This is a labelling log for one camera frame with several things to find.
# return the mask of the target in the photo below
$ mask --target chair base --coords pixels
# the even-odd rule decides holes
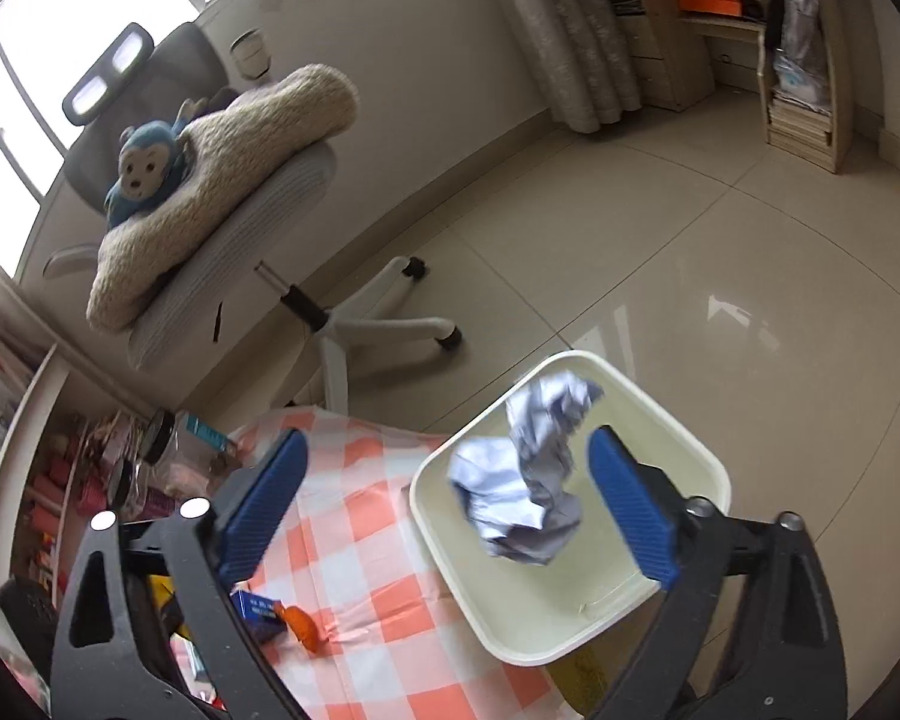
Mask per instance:
[[[346,415],[348,388],[346,351],[352,346],[375,343],[402,343],[433,338],[452,351],[463,342],[463,334],[450,319],[367,319],[386,292],[401,278],[423,279],[427,266],[418,257],[394,257],[367,284],[329,311],[313,303],[298,287],[290,286],[280,301],[310,327],[313,333],[300,352],[283,383],[271,399],[272,408],[293,402],[318,370],[323,371],[323,388],[328,410]]]

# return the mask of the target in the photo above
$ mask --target cushion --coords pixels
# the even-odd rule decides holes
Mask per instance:
[[[132,327],[165,282],[287,159],[353,124],[357,92],[340,71],[308,65],[275,86],[252,90],[184,130],[194,168],[149,215],[110,230],[98,255],[87,322]]]
[[[218,303],[319,202],[335,165],[333,149],[315,143],[254,190],[137,319],[127,346],[130,365],[137,370],[163,365],[175,342],[204,319],[202,330],[209,336]]]

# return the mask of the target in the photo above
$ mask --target checkered fabric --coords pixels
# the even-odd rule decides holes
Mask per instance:
[[[542,668],[482,648],[416,531],[410,479],[442,439],[317,408],[267,413],[234,437],[251,463],[288,428],[306,434],[310,467],[249,584],[327,636],[318,656],[293,637],[263,648],[314,720],[578,718]]]

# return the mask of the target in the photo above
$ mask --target chair wheel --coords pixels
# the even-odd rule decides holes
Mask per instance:
[[[463,343],[463,333],[460,332],[458,327],[455,327],[453,332],[446,338],[437,338],[437,343],[443,347],[444,351],[451,352]]]
[[[427,264],[419,257],[410,257],[410,264],[402,272],[408,278],[419,281],[427,274]]]

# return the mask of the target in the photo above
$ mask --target orange box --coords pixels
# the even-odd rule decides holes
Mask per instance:
[[[698,13],[719,13],[721,16],[742,16],[744,5],[740,0],[677,0],[680,10]]]

